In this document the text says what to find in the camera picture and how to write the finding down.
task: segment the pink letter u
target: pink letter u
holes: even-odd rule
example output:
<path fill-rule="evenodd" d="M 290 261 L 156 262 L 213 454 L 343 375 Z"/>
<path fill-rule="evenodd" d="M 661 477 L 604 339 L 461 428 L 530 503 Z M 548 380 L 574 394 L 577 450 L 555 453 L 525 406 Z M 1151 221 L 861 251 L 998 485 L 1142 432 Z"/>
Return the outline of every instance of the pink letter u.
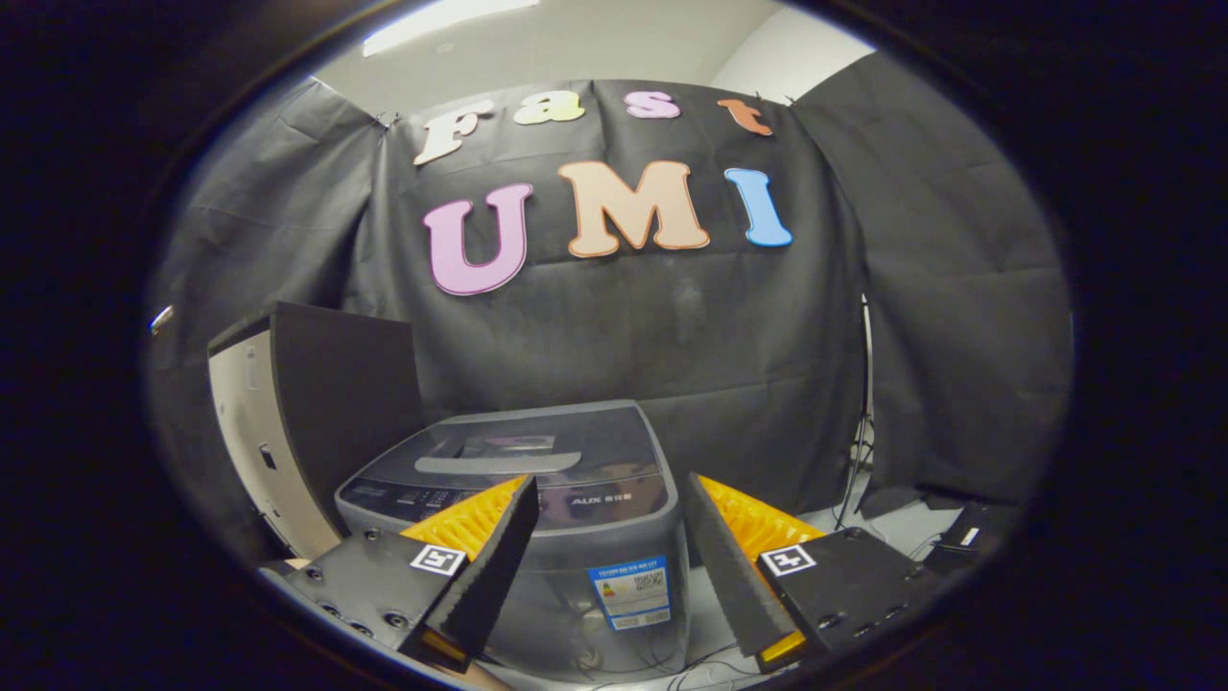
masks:
<path fill-rule="evenodd" d="M 500 187 L 486 195 L 499 222 L 499 254 L 485 264 L 464 257 L 464 217 L 473 204 L 460 199 L 422 217 L 431 231 L 431 272 L 435 284 L 452 295 L 489 292 L 512 280 L 524 265 L 524 199 L 533 194 L 528 183 Z"/>

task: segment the ceiling light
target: ceiling light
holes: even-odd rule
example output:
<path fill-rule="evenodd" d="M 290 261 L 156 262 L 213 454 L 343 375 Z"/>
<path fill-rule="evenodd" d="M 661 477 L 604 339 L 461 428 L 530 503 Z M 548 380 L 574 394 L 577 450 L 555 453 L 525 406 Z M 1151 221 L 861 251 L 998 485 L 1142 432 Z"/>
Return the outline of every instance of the ceiling light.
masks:
<path fill-rule="evenodd" d="M 387 50 L 393 45 L 399 45 L 419 36 L 447 28 L 465 20 L 484 17 L 532 7 L 540 0 L 440 0 L 405 18 L 371 34 L 362 42 L 362 56 L 370 58 L 381 50 Z"/>

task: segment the letter m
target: letter m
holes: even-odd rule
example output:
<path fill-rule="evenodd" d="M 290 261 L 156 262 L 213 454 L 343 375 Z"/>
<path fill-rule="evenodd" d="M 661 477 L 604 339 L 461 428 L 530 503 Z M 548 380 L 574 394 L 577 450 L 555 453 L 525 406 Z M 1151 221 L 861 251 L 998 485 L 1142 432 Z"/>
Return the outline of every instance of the letter m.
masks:
<path fill-rule="evenodd" d="M 576 193 L 576 238 L 567 249 L 577 257 L 618 252 L 618 237 L 605 228 L 607 216 L 636 249 L 647 243 L 653 216 L 658 228 L 652 239 L 666 249 L 698 249 L 710 241 L 695 217 L 686 189 L 690 168 L 684 163 L 648 163 L 634 191 L 600 161 L 567 163 L 559 174 L 571 182 Z"/>

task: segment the washing machine lid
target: washing machine lid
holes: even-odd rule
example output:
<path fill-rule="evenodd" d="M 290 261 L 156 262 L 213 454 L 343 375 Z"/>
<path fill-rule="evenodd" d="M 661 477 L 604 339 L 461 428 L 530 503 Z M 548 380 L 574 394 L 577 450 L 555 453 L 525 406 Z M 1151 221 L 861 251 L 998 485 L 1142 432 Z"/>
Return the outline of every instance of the washing machine lid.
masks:
<path fill-rule="evenodd" d="M 661 473 L 639 407 L 565 406 L 464 416 L 436 423 L 376 459 L 365 480 L 481 490 L 533 473 L 567 487 Z"/>

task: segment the qr code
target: qr code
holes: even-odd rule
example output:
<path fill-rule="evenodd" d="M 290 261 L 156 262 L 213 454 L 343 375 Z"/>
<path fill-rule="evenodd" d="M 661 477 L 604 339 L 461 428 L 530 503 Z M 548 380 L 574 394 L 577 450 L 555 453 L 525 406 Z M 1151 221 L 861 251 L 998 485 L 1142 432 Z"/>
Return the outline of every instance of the qr code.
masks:
<path fill-rule="evenodd" d="M 648 588 L 661 588 L 662 583 L 664 583 L 664 573 L 659 571 L 635 577 L 636 590 L 647 590 Z"/>

